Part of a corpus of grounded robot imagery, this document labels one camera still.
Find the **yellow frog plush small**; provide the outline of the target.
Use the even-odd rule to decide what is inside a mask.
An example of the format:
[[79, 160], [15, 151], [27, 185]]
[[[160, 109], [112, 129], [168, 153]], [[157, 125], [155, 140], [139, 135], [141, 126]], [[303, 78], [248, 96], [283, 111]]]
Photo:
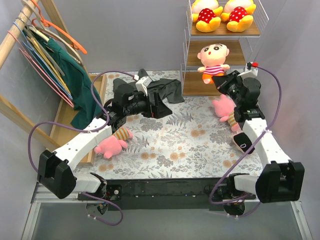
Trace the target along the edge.
[[228, 31], [242, 33], [252, 25], [256, 7], [253, 0], [229, 0], [223, 8], [221, 20], [226, 23]]

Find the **black-haired doll striped shirt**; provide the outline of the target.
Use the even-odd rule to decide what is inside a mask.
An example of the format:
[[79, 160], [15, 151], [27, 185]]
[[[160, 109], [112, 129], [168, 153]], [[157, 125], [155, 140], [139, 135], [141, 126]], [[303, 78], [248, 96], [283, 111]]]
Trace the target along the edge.
[[202, 81], [205, 84], [213, 84], [214, 77], [222, 77], [230, 66], [225, 63], [229, 55], [229, 48], [220, 43], [205, 46], [197, 54], [202, 66], [197, 69], [202, 74]]

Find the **orange hanger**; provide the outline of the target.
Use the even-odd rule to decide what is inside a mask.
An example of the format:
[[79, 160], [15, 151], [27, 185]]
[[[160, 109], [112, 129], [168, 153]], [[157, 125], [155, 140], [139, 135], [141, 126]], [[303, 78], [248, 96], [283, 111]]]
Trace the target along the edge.
[[53, 0], [40, 0], [40, 3], [44, 7], [47, 15], [49, 16], [50, 20], [47, 20], [43, 14], [42, 9], [39, 6], [38, 0], [31, 0], [32, 4], [35, 7], [36, 16], [31, 22], [35, 26], [36, 21], [40, 24], [40, 26], [45, 28], [54, 28], [59, 36], [63, 38], [73, 49], [80, 50], [83, 54], [87, 54], [87, 50], [78, 42], [76, 41], [67, 30], [67, 27], [58, 11], [58, 8]]

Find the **yellow frog plush big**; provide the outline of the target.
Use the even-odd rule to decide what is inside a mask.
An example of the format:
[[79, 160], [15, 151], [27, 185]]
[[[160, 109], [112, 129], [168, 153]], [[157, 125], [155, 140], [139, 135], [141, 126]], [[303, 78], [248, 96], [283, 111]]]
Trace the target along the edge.
[[214, 32], [221, 24], [223, 9], [217, 0], [195, 0], [191, 5], [192, 22], [199, 32]]

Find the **blue hanger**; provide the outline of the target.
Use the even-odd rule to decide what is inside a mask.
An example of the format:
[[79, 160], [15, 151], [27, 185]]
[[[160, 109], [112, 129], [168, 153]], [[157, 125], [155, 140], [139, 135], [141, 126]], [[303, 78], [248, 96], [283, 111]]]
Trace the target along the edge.
[[46, 64], [46, 62], [44, 62], [43, 58], [41, 56], [38, 55], [38, 53], [35, 51], [34, 47], [32, 46], [32, 44], [30, 43], [30, 41], [27, 39], [26, 37], [26, 33], [24, 31], [22, 31], [18, 24], [13, 22], [13, 24], [19, 29], [22, 37], [24, 38], [24, 41], [21, 42], [21, 44], [23, 45], [23, 47], [25, 48], [25, 50], [27, 51], [27, 53], [34, 59], [34, 61], [36, 63], [38, 63], [38, 65], [40, 67], [43, 68], [43, 70], [48, 74], [49, 77], [51, 77], [56, 84], [58, 85], [58, 87], [67, 95], [67, 97], [72, 101], [72, 95], [68, 95], [65, 90], [60, 86], [59, 82], [57, 81], [57, 79], [55, 78], [55, 76], [53, 75], [53, 73], [51, 72], [51, 69], [48, 67], [48, 65]]

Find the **beige hanger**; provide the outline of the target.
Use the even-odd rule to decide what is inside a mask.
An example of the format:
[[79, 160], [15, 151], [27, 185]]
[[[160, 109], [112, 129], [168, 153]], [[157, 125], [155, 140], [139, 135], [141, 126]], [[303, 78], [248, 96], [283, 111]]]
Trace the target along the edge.
[[[27, 7], [31, 13], [36, 17], [35, 15], [35, 6], [33, 5], [33, 3], [31, 2], [31, 0], [23, 0], [22, 2], [22, 5]], [[35, 29], [37, 29], [38, 31], [42, 32], [43, 34], [46, 34], [48, 35], [50, 38], [53, 38], [54, 40], [57, 40], [59, 42], [61, 42], [68, 54], [82, 67], [82, 68], [85, 68], [85, 64], [84, 64], [84, 61], [83, 59], [81, 58], [81, 56], [79, 55], [78, 51], [79, 50], [76, 50], [76, 49], [73, 49], [62, 37], [59, 36], [58, 32], [53, 28], [53, 27], [43, 27], [43, 26], [40, 26], [40, 24], [35, 21], [36, 25], [33, 25], [32, 24], [32, 20], [30, 20], [30, 23], [31, 23], [31, 26], [34, 27]]]

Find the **dark grey cloth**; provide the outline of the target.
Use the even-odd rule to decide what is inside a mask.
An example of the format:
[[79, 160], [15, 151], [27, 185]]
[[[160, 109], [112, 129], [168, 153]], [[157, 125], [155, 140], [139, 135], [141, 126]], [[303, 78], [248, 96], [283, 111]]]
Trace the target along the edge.
[[137, 75], [142, 77], [149, 77], [151, 83], [147, 86], [150, 101], [154, 102], [154, 92], [158, 93], [162, 100], [166, 99], [170, 104], [179, 104], [184, 102], [182, 97], [182, 84], [178, 80], [180, 72], [177, 70], [154, 70], [146, 71], [141, 68]]

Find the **yellow hanger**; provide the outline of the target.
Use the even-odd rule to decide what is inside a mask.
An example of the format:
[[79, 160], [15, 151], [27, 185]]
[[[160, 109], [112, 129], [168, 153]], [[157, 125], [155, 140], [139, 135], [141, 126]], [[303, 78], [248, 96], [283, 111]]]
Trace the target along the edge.
[[32, 46], [34, 47], [34, 49], [37, 51], [37, 53], [42, 57], [42, 59], [46, 62], [46, 64], [48, 65], [48, 67], [50, 68], [52, 74], [54, 75], [54, 77], [57, 79], [57, 81], [59, 82], [59, 85], [65, 90], [65, 92], [68, 95], [71, 95], [70, 90], [68, 89], [66, 83], [64, 82], [63, 78], [60, 75], [60, 72], [56, 69], [56, 67], [58, 66], [55, 61], [53, 60], [53, 58], [49, 55], [49, 53], [33, 38], [33, 37], [29, 37], [27, 36], [27, 39], [29, 40], [29, 42], [32, 44]]

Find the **pink pig plush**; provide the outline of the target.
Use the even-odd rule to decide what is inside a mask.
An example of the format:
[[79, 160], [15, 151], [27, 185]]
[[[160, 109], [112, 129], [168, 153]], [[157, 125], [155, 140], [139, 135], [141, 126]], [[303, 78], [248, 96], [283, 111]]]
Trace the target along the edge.
[[94, 152], [98, 155], [103, 155], [105, 159], [110, 159], [118, 155], [123, 149], [127, 149], [127, 140], [132, 138], [132, 132], [126, 127], [121, 127], [111, 136], [101, 141], [94, 148]]
[[231, 131], [234, 133], [240, 133], [241, 128], [235, 120], [234, 108], [235, 103], [228, 96], [221, 94], [218, 99], [212, 101], [214, 112], [219, 117], [220, 122], [228, 122]]

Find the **wooden clothes rack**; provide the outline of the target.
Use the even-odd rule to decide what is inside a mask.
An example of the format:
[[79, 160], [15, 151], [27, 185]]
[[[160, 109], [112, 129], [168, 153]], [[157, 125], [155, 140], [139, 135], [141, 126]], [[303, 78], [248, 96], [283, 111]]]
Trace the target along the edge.
[[[33, 123], [52, 121], [60, 97], [37, 74], [16, 43], [0, 69], [0, 94]], [[31, 165], [28, 133], [5, 115], [0, 116], [0, 165], [3, 168]]]

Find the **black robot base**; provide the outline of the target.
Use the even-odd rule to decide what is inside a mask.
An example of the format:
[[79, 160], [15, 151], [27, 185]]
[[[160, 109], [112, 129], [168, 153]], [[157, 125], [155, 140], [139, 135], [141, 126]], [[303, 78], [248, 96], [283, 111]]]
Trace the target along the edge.
[[217, 204], [230, 200], [234, 195], [227, 191], [224, 180], [209, 197], [218, 178], [155, 178], [108, 180], [93, 196], [111, 201], [122, 210], [171, 210], [207, 209], [241, 216], [245, 212], [243, 200], [226, 205]]

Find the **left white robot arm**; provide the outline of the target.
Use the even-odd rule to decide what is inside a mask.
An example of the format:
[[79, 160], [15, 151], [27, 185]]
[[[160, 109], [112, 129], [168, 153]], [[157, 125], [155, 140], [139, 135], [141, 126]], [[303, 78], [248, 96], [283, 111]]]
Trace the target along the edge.
[[109, 155], [114, 133], [122, 127], [128, 116], [141, 114], [145, 118], [161, 119], [173, 112], [157, 92], [148, 93], [145, 86], [119, 85], [111, 104], [105, 104], [101, 113], [73, 139], [54, 151], [45, 150], [38, 162], [37, 180], [59, 199], [72, 192], [87, 192], [95, 200], [106, 196], [106, 181], [93, 173], [73, 173], [80, 161], [94, 148]]

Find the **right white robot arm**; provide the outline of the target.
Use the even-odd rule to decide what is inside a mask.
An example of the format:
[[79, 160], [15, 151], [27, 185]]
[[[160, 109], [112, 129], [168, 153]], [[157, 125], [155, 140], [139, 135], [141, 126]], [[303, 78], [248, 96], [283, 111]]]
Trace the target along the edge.
[[235, 103], [234, 117], [258, 154], [263, 170], [260, 176], [231, 174], [226, 192], [232, 199], [252, 194], [262, 203], [299, 200], [305, 175], [300, 162], [294, 162], [281, 149], [258, 106], [261, 83], [246, 73], [234, 71], [214, 80], [216, 89]]

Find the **green shirt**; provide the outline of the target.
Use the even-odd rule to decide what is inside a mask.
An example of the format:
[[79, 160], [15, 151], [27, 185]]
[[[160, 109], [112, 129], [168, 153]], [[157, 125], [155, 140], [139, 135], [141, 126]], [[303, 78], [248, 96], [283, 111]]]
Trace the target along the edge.
[[91, 87], [92, 81], [86, 71], [52, 38], [47, 42], [39, 36], [35, 38], [64, 73], [61, 78], [71, 93], [74, 110], [77, 111], [70, 124], [76, 129], [85, 129], [101, 111], [98, 104], [102, 101], [98, 91]]

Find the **pink hanger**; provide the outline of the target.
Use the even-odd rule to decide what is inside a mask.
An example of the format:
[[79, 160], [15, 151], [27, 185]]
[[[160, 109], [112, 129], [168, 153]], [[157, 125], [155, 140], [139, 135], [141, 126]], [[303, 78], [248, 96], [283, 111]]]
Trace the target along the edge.
[[7, 31], [20, 45], [19, 50], [23, 54], [23, 56], [27, 59], [27, 61], [31, 64], [31, 66], [35, 69], [38, 75], [72, 108], [74, 107], [73, 102], [67, 97], [67, 95], [58, 87], [56, 82], [48, 76], [48, 74], [44, 71], [44, 69], [38, 65], [34, 61], [34, 59], [28, 54], [26, 49], [23, 47], [21, 42], [15, 37], [9, 30]]

